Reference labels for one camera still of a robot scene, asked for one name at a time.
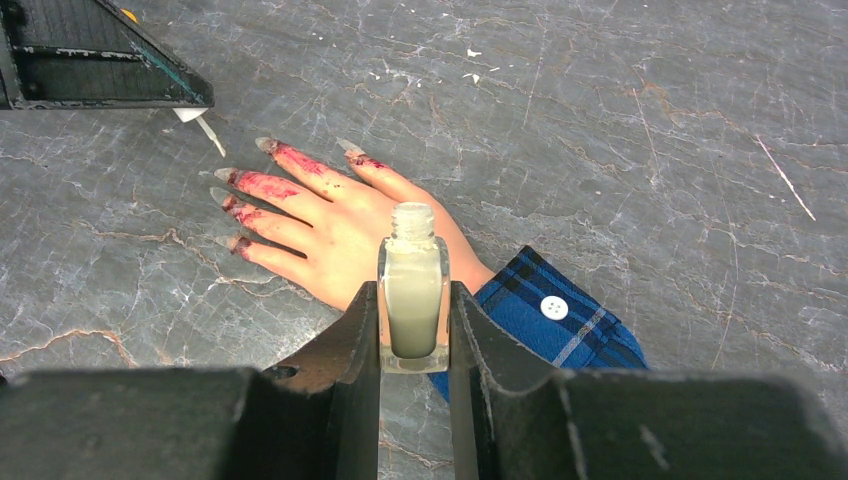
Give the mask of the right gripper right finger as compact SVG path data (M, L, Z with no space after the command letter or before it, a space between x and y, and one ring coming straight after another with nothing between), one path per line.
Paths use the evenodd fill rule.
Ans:
M566 370L451 286L459 479L843 479L821 402L775 375Z

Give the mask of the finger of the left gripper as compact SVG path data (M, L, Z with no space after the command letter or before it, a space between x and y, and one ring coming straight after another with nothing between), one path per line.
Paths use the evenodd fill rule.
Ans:
M210 108L210 82L110 1L4 1L4 110Z

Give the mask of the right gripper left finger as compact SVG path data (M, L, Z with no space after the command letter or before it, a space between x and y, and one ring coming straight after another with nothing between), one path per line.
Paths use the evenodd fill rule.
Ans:
M38 370L1 387L5 479L373 479L377 287L252 367Z

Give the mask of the grey nail polish cap brush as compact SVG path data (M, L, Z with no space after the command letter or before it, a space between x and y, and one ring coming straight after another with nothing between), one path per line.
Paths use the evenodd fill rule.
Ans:
M208 108L191 107L191 108L174 108L173 112L182 123L196 123L203 131L204 135L213 143L218 153L222 158L227 156L226 149L221 143L218 135L206 122L203 115L208 111Z

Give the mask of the nail polish bottle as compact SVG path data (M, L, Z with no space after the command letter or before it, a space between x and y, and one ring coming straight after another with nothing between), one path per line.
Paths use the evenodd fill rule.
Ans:
M440 373L449 367L450 262L425 203L392 211L392 232L378 253L377 308L382 369Z

